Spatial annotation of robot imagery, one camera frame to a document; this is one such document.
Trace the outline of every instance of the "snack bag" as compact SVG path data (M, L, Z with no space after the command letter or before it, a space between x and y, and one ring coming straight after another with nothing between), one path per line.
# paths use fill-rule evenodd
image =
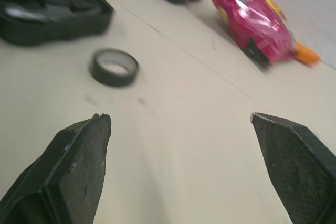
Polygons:
M311 64L319 57L298 44L288 27L286 17L272 0L212 0L232 36L244 53L259 66L297 58ZM297 57L299 45L300 57Z

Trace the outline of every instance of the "black plastic case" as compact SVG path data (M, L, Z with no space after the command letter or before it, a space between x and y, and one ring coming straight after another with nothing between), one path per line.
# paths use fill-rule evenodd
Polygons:
M33 46L54 40L72 40L104 33L114 12L106 0L96 0L102 11L93 16L80 16L61 22L30 22L16 20L4 12L0 0L0 36L22 46Z

